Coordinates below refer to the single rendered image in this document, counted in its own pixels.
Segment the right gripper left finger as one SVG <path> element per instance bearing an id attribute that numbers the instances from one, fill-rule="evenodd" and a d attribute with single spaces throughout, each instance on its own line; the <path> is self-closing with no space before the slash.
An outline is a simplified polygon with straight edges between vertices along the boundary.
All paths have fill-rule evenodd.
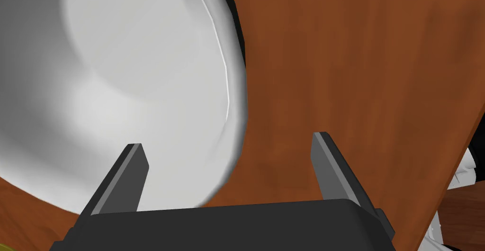
<path id="1" fill-rule="evenodd" d="M 149 164 L 141 143 L 129 143 L 88 201 L 81 216 L 135 212 L 148 170 Z"/>

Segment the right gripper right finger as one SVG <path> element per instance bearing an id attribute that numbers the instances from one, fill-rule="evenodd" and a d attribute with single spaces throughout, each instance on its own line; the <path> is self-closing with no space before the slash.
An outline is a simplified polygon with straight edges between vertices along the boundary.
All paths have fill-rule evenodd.
<path id="1" fill-rule="evenodd" d="M 395 236 L 381 208 L 375 208 L 336 143 L 327 132 L 312 137 L 311 161 L 323 199 L 348 199 L 376 217 L 390 240 Z"/>

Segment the white bowl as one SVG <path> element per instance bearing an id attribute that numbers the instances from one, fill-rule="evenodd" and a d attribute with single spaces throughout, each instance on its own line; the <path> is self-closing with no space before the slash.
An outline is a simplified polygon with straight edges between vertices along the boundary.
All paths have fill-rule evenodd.
<path id="1" fill-rule="evenodd" d="M 0 177 L 79 214 L 127 143 L 138 210 L 202 206 L 247 124 L 233 0 L 0 0 Z"/>

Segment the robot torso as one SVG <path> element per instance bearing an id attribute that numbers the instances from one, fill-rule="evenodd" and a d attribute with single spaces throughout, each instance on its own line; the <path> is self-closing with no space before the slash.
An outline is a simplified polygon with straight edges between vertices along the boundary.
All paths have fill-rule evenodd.
<path id="1" fill-rule="evenodd" d="M 485 114 L 451 179 L 448 190 L 471 186 L 480 181 L 485 181 Z M 443 243 L 439 214 L 436 212 L 417 251 L 462 250 Z"/>

